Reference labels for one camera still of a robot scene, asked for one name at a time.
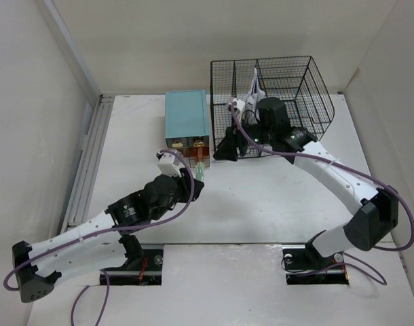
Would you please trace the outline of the green highlighter marker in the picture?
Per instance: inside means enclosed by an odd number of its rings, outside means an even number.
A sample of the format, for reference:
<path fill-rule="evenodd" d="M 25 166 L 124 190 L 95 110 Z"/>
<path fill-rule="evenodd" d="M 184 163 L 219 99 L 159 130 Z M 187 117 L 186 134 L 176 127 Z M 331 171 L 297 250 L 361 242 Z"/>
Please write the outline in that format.
<path fill-rule="evenodd" d="M 205 164 L 203 162 L 197 162 L 195 165 L 195 179 L 203 182 L 204 181 L 204 169 Z"/>

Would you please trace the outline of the wooden drawer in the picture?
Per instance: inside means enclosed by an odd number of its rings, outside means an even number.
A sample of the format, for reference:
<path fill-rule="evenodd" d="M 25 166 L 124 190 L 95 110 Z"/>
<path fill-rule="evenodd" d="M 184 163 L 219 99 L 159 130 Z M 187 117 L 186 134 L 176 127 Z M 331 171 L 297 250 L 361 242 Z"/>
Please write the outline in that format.
<path fill-rule="evenodd" d="M 210 167 L 210 148 L 204 147 L 190 147 L 189 148 L 189 165 L 195 168 L 198 163 L 203 163 L 205 168 Z"/>

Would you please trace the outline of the white Canon paper booklet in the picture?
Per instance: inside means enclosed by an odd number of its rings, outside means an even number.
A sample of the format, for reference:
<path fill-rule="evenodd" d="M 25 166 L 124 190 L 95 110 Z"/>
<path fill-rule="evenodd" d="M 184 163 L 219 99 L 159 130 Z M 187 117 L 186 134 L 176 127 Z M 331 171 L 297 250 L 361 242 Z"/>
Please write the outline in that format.
<path fill-rule="evenodd" d="M 260 100 L 264 99 L 265 97 L 266 94 L 259 85 L 258 71 L 256 68 L 254 68 L 250 90 L 248 91 L 245 98 L 245 105 L 250 108 L 254 107 Z"/>

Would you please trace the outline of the orange highlighter marker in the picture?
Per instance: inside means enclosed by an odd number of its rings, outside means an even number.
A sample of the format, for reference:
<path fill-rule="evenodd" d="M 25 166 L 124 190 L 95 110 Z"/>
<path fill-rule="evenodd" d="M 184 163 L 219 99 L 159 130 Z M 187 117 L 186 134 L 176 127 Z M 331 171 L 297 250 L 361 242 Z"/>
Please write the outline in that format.
<path fill-rule="evenodd" d="M 195 147 L 194 154 L 197 162 L 203 162 L 208 155 L 208 149 L 204 146 Z"/>

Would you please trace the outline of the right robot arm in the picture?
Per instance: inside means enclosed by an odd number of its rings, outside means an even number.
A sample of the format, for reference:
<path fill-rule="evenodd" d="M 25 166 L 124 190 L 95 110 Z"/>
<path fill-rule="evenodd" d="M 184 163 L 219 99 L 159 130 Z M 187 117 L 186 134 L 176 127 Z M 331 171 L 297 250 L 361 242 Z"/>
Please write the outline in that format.
<path fill-rule="evenodd" d="M 243 120 L 247 113 L 243 101 L 231 99 L 228 110 L 232 123 L 215 150 L 215 160 L 236 162 L 249 147 L 282 156 L 325 186 L 352 216 L 305 243 L 299 252 L 302 270 L 324 268 L 328 259 L 348 249 L 370 251 L 397 226 L 397 193 L 342 165 L 308 129 L 292 126 L 283 101 L 275 97 L 260 100 L 255 122 L 249 124 Z"/>

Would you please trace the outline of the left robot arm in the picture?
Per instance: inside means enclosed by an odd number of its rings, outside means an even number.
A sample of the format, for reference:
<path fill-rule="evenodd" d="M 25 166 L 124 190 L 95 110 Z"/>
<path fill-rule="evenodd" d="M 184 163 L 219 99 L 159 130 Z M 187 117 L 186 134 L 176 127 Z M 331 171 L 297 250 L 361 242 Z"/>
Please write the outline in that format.
<path fill-rule="evenodd" d="M 197 200 L 204 182 L 185 169 L 179 177 L 160 175 L 142 190 L 109 205 L 89 221 L 49 240 L 12 247 L 17 291 L 23 303 L 50 294 L 77 276 L 107 268 L 137 268 L 144 257 L 134 233 L 182 203 Z"/>

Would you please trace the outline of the teal wooden drawer box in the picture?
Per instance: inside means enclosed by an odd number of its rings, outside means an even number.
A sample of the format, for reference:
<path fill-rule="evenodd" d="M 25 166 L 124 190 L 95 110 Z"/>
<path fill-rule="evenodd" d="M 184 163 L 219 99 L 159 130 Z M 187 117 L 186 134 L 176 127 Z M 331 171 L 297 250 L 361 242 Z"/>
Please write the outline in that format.
<path fill-rule="evenodd" d="M 205 90 L 165 94 L 165 142 L 188 158 L 190 147 L 210 147 L 210 120 Z"/>

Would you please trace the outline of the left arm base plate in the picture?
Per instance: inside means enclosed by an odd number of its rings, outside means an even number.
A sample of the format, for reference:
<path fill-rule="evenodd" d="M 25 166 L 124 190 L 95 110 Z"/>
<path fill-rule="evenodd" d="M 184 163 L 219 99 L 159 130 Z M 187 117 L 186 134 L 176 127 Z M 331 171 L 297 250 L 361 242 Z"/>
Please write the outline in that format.
<path fill-rule="evenodd" d="M 115 286 L 160 286 L 164 263 L 164 245 L 143 244 L 144 257 L 134 266 L 108 268 L 110 285 Z"/>

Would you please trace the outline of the aluminium frame rail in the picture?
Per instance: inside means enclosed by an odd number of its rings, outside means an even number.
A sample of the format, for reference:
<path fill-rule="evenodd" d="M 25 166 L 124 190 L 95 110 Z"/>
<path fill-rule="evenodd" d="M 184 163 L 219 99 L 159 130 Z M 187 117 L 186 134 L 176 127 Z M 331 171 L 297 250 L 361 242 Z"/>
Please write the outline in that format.
<path fill-rule="evenodd" d="M 115 97 L 109 94 L 102 94 L 97 100 L 88 132 L 81 142 L 80 161 L 75 169 L 74 182 L 67 192 L 67 203 L 62 210 L 57 234 L 64 233 L 88 219 L 114 100 Z"/>

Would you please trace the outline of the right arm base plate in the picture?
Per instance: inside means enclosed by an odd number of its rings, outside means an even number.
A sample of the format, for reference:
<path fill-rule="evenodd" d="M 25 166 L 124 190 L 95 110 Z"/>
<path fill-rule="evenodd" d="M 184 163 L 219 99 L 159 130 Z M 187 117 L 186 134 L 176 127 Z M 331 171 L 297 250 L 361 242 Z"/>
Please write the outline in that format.
<path fill-rule="evenodd" d="M 287 285 L 349 285 L 342 253 L 322 257 L 304 244 L 282 247 L 281 267 Z"/>

